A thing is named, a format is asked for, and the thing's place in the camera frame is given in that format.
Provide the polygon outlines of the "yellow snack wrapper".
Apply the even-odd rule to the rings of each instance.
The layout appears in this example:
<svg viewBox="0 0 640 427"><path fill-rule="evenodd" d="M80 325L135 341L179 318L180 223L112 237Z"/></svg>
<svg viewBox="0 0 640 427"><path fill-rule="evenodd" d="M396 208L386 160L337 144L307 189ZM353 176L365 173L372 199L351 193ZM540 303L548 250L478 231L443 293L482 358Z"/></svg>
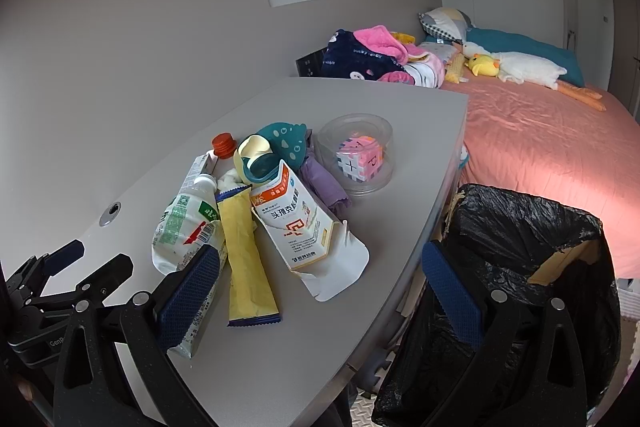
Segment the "yellow snack wrapper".
<svg viewBox="0 0 640 427"><path fill-rule="evenodd" d="M279 323L280 310L254 235L250 188L230 188L217 195L231 270L229 327Z"/></svg>

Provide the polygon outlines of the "crushed white green plastic bottle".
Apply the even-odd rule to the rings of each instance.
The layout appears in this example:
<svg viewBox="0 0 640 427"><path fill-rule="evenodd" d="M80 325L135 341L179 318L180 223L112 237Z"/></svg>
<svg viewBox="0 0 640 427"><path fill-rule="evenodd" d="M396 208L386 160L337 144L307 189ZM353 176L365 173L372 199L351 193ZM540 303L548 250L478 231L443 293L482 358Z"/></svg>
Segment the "crushed white green plastic bottle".
<svg viewBox="0 0 640 427"><path fill-rule="evenodd" d="M219 271L227 263L214 170L218 157L212 150L194 159L177 195L160 217L152 238L151 257L163 275L182 270L202 246L218 251Z"/></svg>

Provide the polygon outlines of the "white torn paper pouch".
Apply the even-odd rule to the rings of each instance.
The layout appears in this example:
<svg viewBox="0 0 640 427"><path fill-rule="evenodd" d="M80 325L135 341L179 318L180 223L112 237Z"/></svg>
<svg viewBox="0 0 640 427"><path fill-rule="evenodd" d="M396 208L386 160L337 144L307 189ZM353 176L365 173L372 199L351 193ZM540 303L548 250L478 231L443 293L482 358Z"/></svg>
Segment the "white torn paper pouch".
<svg viewBox="0 0 640 427"><path fill-rule="evenodd" d="M314 299L326 303L355 284L369 260L369 249L352 233L348 222L335 222L329 254L294 274Z"/></svg>

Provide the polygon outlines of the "purple plastic bag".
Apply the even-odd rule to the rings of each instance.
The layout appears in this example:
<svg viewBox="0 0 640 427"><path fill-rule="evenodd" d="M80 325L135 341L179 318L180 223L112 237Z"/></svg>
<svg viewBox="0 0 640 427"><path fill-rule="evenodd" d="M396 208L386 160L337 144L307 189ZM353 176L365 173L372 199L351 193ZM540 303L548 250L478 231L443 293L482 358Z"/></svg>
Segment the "purple plastic bag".
<svg viewBox="0 0 640 427"><path fill-rule="evenodd" d="M313 191L323 205L328 208L335 217L343 219L346 209L350 205L350 199L341 184L333 174L318 161L314 150L312 130L305 133L306 153L303 164L299 169L299 178Z"/></svg>

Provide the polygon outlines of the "orange threaded cap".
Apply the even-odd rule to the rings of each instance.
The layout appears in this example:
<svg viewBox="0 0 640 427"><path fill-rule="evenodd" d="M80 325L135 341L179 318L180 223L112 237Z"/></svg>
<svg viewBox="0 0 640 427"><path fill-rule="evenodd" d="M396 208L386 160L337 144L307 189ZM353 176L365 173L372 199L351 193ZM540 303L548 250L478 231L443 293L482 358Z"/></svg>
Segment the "orange threaded cap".
<svg viewBox="0 0 640 427"><path fill-rule="evenodd" d="M222 132L212 140L212 147L215 156L219 159L232 158L236 148L236 141L230 132Z"/></svg>

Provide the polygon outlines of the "pink puzzle cube toy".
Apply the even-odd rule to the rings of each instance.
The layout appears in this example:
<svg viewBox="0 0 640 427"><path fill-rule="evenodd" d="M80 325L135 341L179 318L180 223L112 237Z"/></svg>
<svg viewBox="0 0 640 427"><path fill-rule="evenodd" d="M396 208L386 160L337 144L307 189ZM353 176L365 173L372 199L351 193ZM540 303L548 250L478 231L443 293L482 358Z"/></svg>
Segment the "pink puzzle cube toy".
<svg viewBox="0 0 640 427"><path fill-rule="evenodd" d="M384 147L367 135L353 135L335 153L337 167L344 176L356 182L371 181L381 170Z"/></svg>

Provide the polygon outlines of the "clear round plastic container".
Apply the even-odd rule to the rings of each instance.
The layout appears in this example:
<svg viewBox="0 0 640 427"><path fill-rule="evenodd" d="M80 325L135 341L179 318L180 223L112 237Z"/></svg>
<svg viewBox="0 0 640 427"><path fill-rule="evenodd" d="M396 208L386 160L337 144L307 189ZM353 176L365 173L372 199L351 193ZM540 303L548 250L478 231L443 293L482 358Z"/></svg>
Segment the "clear round plastic container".
<svg viewBox="0 0 640 427"><path fill-rule="evenodd" d="M349 196L381 190L393 176L393 128L383 117L348 114L314 134L321 164Z"/></svg>

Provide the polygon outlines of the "colourful foam floor mat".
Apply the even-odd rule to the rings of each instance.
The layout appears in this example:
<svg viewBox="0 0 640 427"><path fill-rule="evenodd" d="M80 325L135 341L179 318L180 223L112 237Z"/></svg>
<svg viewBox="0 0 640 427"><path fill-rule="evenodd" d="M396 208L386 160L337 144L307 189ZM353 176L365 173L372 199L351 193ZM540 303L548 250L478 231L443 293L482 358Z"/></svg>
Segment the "colourful foam floor mat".
<svg viewBox="0 0 640 427"><path fill-rule="evenodd" d="M597 425L612 407L639 363L639 281L617 279L616 285L620 300L620 359L608 390L600 404L590 413L588 426Z"/></svg>

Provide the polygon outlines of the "pink bed sheet mattress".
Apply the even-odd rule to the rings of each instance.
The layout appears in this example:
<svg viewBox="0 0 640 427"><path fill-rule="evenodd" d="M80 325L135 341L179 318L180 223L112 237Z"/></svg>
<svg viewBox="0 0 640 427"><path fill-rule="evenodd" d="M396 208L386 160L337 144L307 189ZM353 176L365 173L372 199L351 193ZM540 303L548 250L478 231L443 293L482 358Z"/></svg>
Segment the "pink bed sheet mattress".
<svg viewBox="0 0 640 427"><path fill-rule="evenodd" d="M616 277L639 275L639 126L603 93L602 112L536 84L445 83L468 96L461 183L556 200L598 217Z"/></svg>

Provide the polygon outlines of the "yellow spotted plush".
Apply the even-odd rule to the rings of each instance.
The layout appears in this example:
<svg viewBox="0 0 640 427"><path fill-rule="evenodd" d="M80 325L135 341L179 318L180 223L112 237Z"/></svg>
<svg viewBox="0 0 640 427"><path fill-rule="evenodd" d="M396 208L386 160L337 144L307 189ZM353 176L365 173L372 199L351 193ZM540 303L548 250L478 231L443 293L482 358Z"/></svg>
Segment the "yellow spotted plush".
<svg viewBox="0 0 640 427"><path fill-rule="evenodd" d="M457 53L445 68L445 80L451 83L466 83L469 81L465 77L465 61L466 58L462 53Z"/></svg>

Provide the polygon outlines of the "yellow duck plush toy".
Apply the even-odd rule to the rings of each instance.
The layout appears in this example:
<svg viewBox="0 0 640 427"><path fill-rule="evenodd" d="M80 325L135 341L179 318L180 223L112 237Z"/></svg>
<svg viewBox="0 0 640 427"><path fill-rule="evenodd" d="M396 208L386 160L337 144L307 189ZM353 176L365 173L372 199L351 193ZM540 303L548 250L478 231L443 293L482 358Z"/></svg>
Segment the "yellow duck plush toy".
<svg viewBox="0 0 640 427"><path fill-rule="evenodd" d="M488 54L474 54L465 63L474 76L497 77L500 61Z"/></svg>

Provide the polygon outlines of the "white goose plush toy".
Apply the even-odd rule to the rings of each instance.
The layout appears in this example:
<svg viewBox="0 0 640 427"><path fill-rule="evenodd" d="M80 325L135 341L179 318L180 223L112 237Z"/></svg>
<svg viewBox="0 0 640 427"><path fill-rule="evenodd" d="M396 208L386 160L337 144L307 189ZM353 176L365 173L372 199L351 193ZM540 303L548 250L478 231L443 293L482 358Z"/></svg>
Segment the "white goose plush toy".
<svg viewBox="0 0 640 427"><path fill-rule="evenodd" d="M466 59L474 54L488 54L500 61L500 70L497 77L503 82L523 84L535 83L582 102L598 112L605 112L606 107L602 102L602 95L589 88L576 87L561 79L567 73L564 67L556 65L546 58L520 52L489 53L474 42L460 44L460 51Z"/></svg>

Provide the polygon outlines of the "yellow garment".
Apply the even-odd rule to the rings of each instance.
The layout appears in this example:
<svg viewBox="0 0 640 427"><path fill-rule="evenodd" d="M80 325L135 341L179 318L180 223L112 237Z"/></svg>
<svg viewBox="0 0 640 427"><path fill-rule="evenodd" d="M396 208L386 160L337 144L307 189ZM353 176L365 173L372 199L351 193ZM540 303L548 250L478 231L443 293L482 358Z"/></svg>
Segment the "yellow garment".
<svg viewBox="0 0 640 427"><path fill-rule="evenodd" d="M414 38L412 35L404 34L403 32L396 32L396 31L392 31L390 34L402 44L416 43L416 38Z"/></svg>

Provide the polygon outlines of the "pink fleece garment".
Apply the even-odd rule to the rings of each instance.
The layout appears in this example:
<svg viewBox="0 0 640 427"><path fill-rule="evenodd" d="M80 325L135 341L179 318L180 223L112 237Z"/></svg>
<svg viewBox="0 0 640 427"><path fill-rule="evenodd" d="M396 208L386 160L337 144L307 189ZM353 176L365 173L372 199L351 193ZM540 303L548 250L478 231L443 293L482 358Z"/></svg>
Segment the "pink fleece garment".
<svg viewBox="0 0 640 427"><path fill-rule="evenodd" d="M372 52L390 56L400 65L420 61L428 53L415 44L402 44L397 41L384 25L358 29L355 38Z"/></svg>

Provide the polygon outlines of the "black wall socket panel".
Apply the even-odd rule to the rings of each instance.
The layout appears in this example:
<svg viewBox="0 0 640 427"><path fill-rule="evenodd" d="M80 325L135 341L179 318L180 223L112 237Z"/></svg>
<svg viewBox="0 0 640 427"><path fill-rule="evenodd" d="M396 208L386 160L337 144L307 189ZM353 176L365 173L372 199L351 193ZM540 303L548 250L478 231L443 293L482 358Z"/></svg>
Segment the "black wall socket panel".
<svg viewBox="0 0 640 427"><path fill-rule="evenodd" d="M309 53L295 61L299 77L320 77L326 48Z"/></svg>

